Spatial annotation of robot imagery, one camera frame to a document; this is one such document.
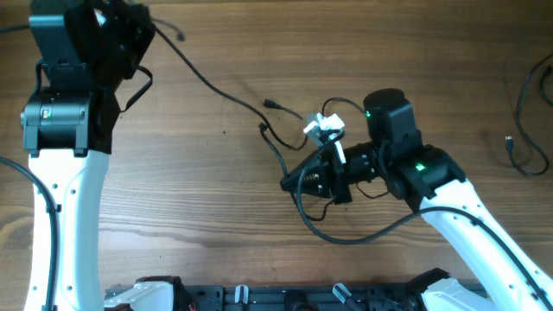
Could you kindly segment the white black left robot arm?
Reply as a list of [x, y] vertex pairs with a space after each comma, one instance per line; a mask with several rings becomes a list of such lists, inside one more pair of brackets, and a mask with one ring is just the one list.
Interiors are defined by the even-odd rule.
[[116, 91], [141, 70], [155, 35], [147, 7], [124, 1], [34, 1], [37, 84], [21, 115], [34, 183], [28, 310], [173, 310], [175, 285], [145, 277], [112, 298], [99, 285], [99, 203]]

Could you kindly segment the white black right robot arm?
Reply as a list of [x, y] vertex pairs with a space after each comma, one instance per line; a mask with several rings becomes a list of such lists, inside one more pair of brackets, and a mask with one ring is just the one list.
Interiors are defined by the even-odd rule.
[[296, 206], [304, 195], [351, 201], [350, 187], [381, 179], [412, 217], [433, 226], [486, 290], [477, 295], [448, 272], [427, 271], [406, 285], [406, 310], [549, 310], [552, 280], [488, 212], [474, 185], [442, 149], [423, 142], [410, 101], [395, 88], [364, 99], [370, 139], [343, 148], [343, 121], [310, 116], [304, 133], [317, 150], [284, 175], [281, 188]]

